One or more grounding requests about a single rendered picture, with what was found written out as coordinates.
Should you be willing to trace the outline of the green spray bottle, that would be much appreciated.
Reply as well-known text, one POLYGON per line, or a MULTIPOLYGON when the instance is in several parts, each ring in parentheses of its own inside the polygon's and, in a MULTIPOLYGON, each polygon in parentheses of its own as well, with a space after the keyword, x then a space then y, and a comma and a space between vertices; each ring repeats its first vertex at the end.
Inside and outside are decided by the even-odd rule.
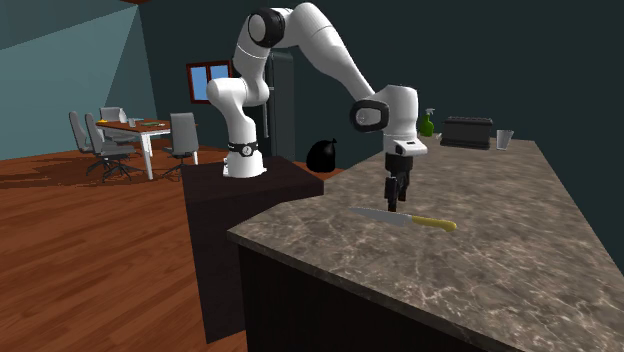
POLYGON ((425 114, 420 118, 419 132, 421 136, 431 137, 433 135, 434 124, 431 122, 431 117, 434 111, 434 108, 426 108, 425 114))

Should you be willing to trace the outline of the black toaster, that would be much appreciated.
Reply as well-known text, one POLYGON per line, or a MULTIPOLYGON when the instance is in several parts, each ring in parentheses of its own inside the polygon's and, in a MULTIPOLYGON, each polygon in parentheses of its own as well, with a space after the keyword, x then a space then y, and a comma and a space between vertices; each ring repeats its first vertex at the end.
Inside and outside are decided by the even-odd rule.
POLYGON ((491 118, 448 117, 443 122, 442 146, 488 150, 491 118))

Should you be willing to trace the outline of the dark refrigerator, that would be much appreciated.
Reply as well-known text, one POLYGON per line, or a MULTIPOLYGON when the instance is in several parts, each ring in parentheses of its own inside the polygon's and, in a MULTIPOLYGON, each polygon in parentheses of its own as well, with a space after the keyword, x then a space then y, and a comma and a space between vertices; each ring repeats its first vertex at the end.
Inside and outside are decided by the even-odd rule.
POLYGON ((294 161, 294 61, 289 52, 272 51, 266 61, 269 98, 263 106, 263 140, 270 156, 294 161))

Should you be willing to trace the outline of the red-framed window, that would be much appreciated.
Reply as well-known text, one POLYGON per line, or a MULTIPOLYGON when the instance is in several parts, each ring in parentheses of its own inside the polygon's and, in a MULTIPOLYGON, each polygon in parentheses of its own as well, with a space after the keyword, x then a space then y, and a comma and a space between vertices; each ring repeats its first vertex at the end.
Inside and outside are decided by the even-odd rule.
POLYGON ((230 60, 188 63, 186 72, 191 103, 210 104, 207 84, 212 79, 231 77, 232 63, 230 60))

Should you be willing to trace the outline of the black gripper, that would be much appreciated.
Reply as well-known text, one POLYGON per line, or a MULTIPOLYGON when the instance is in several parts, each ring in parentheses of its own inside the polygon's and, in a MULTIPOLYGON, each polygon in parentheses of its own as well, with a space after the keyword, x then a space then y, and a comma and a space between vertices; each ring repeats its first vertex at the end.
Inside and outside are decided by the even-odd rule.
POLYGON ((388 202, 388 211, 395 212, 397 201, 406 201, 408 177, 413 169, 413 157, 386 153, 385 169, 391 176, 385 180, 384 198, 388 202))

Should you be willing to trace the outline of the dark robot stand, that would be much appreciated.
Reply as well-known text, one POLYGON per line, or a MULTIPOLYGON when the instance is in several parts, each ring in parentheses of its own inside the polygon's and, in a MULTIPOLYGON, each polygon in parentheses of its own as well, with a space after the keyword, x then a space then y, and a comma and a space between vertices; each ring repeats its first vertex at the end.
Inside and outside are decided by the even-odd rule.
POLYGON ((222 162, 182 169, 208 344, 245 329, 238 247, 227 231, 282 202, 324 193, 321 179, 282 157, 269 157, 264 164, 267 171, 252 178, 223 176, 222 162))

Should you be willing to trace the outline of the brown dining table white legs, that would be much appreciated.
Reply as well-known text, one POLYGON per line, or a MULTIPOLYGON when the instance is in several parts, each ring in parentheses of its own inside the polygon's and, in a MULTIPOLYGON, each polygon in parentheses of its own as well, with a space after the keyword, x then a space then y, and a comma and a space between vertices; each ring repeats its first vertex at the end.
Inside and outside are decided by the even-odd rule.
POLYGON ((135 123, 132 127, 129 123, 119 121, 99 121, 96 126, 104 132, 119 133, 123 136, 138 137, 141 142, 142 155, 145 162, 145 169, 148 179, 153 179, 153 170, 151 158, 153 157, 153 148, 151 138, 153 136, 167 135, 171 133, 171 123, 165 120, 143 120, 135 123))

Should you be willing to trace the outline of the yellow-handled kitchen knife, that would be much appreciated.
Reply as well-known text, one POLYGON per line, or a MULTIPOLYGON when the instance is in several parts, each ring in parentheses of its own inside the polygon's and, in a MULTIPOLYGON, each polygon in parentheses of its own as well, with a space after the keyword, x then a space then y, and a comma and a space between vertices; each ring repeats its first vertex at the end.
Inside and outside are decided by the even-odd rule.
POLYGON ((434 219, 398 212, 383 211, 372 208, 350 207, 349 210, 356 214, 366 216, 374 220, 390 223, 395 226, 405 226, 407 223, 414 223, 423 226, 440 228, 445 230, 446 232, 452 232, 457 228, 457 225, 454 222, 448 220, 434 219))

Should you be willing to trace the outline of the black trash bag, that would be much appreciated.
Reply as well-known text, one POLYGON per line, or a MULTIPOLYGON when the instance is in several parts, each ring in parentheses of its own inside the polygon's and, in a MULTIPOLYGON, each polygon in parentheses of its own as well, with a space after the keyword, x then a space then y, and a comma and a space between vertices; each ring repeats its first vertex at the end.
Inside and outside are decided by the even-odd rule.
POLYGON ((336 143, 335 138, 316 142, 307 154, 307 168, 317 173, 333 172, 336 168, 336 143))

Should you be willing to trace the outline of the grey office chair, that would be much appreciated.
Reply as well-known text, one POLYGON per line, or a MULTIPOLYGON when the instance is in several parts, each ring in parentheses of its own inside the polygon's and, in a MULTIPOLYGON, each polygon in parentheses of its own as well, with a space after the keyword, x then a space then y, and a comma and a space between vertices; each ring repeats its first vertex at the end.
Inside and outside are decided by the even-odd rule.
POLYGON ((198 164, 199 143, 193 113, 171 113, 170 118, 171 146, 163 147, 162 150, 180 163, 166 171, 164 176, 185 166, 185 158, 192 157, 194 164, 198 164))
POLYGON ((89 137, 85 129, 79 123, 79 117, 76 111, 71 111, 69 113, 69 121, 78 150, 83 154, 92 153, 93 147, 89 143, 89 137))
MULTIPOLYGON (((102 120, 108 122, 121 122, 124 124, 128 122, 127 115, 121 107, 101 107, 100 116, 102 120)), ((104 130, 103 136, 105 140, 110 140, 119 144, 130 143, 135 140, 134 136, 122 133, 118 130, 104 130)))
POLYGON ((102 182, 105 182, 107 178, 114 175, 116 172, 119 172, 121 175, 126 175, 131 179, 129 171, 139 171, 140 169, 124 164, 123 160, 128 159, 131 154, 135 154, 135 148, 131 145, 120 146, 115 142, 111 144, 105 143, 98 133, 96 122, 91 113, 85 115, 85 122, 91 139, 93 153, 108 167, 102 175, 102 182))

